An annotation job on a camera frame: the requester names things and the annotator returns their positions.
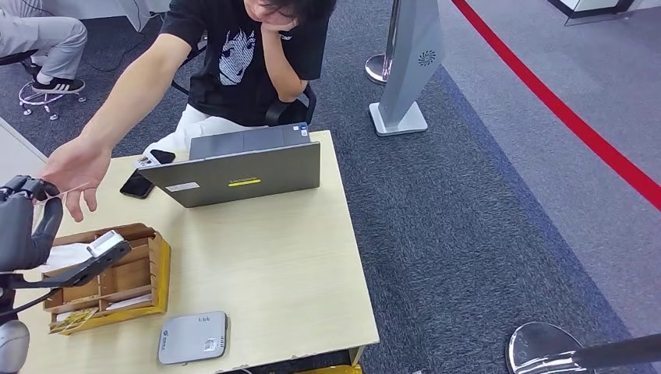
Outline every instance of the yellow sticker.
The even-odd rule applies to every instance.
[[[230,182],[228,184],[229,187],[239,187],[240,185],[254,185],[255,183],[260,183],[262,182],[261,179],[249,179],[249,180],[243,180],[243,181],[237,181],[237,182]]]

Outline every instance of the graphic print on t-shirt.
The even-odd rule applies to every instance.
[[[254,51],[254,30],[250,36],[247,36],[243,30],[239,30],[234,36],[231,31],[228,31],[218,63],[221,68],[220,79],[223,86],[236,86],[241,83],[246,69],[253,61]]]

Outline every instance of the man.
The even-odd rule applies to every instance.
[[[40,17],[41,0],[0,0],[0,57],[38,50],[32,89],[43,94],[74,94],[85,88],[76,70],[87,42],[77,19]]]
[[[191,78],[189,106],[177,131],[161,145],[186,148],[202,133],[263,125],[275,100],[292,102],[309,80],[319,78],[334,5],[335,0],[174,0],[161,35],[124,71],[80,135],[51,155],[42,177],[62,191],[85,185],[67,196],[76,221],[83,219],[80,190],[94,211],[112,149],[162,99],[204,31],[204,67]]]

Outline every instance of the black cable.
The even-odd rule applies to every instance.
[[[2,312],[2,313],[0,313],[0,317],[7,316],[7,315],[9,315],[9,314],[20,313],[20,312],[22,312],[22,311],[25,310],[25,309],[32,308],[32,307],[35,306],[36,304],[39,304],[40,302],[43,302],[43,301],[46,300],[47,298],[50,298],[52,295],[55,295],[55,293],[57,293],[57,292],[60,291],[60,290],[61,290],[61,288],[53,288],[53,289],[50,290],[46,295],[41,296],[40,298],[36,298],[36,299],[34,299],[33,301],[28,302],[28,303],[25,304],[25,305],[21,305],[21,306],[18,307],[18,308],[14,308],[14,309],[12,309],[12,310],[8,310],[8,311],[6,311],[6,312]]]
[[[44,13],[48,13],[48,14],[50,14],[51,16],[55,16],[55,14],[49,12],[49,11],[46,10],[46,9],[38,8],[38,7],[36,7],[36,6],[32,5],[32,4],[29,4],[29,3],[26,2],[25,0],[21,0],[21,1],[23,2],[23,4],[25,4],[25,5],[29,6],[29,7],[31,7],[32,9],[39,10],[39,11],[44,12]]]
[[[136,1],[136,0],[133,0],[133,4],[135,4],[135,5],[136,5],[136,9],[138,9],[138,30],[142,30],[142,28],[143,28],[143,20],[142,20],[142,17],[141,17],[141,15],[140,15],[140,6],[138,5],[138,1]],[[117,64],[115,64],[115,66],[113,66],[113,67],[111,67],[111,68],[109,68],[109,69],[103,69],[103,68],[99,68],[99,67],[97,67],[97,66],[94,66],[94,64],[92,64],[91,62],[87,61],[85,58],[83,58],[83,62],[85,62],[86,64],[89,65],[89,67],[91,67],[92,69],[94,69],[94,70],[96,70],[96,71],[98,71],[98,72],[114,72],[115,70],[119,69],[119,66],[122,65],[122,62],[124,61],[124,57],[126,57],[129,53],[135,51],[136,48],[138,48],[138,47],[139,47],[142,43],[144,43],[144,41],[147,39],[147,36],[146,36],[144,33],[142,33],[141,31],[139,31],[138,34],[139,34],[139,35],[142,35],[142,37],[143,37],[142,40],[139,41],[139,42],[137,42],[137,43],[135,43],[131,48],[129,48],[129,49],[127,49],[126,51],[124,51],[124,52],[122,53],[122,55],[119,57],[119,61],[117,61]]]

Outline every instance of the silver stanchion base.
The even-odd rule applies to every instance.
[[[367,72],[367,77],[374,83],[386,84],[388,79],[384,77],[384,61],[386,55],[376,55],[370,57],[367,62],[365,62],[365,71]]]
[[[418,103],[413,101],[413,105],[408,109],[404,118],[393,127],[386,127],[381,112],[379,111],[379,103],[372,103],[369,105],[369,115],[372,117],[372,122],[376,128],[378,136],[390,136],[406,134],[409,132],[421,132],[427,130],[427,121],[422,116]]]
[[[543,322],[530,322],[516,329],[512,334],[507,346],[505,361],[512,374],[531,372],[531,366],[525,363],[535,358],[543,358],[582,348],[574,337],[558,326]],[[576,369],[558,371],[555,366],[545,369],[543,365],[535,368],[535,374],[547,374],[557,372],[576,372]],[[593,370],[583,370],[588,374],[594,374]]]

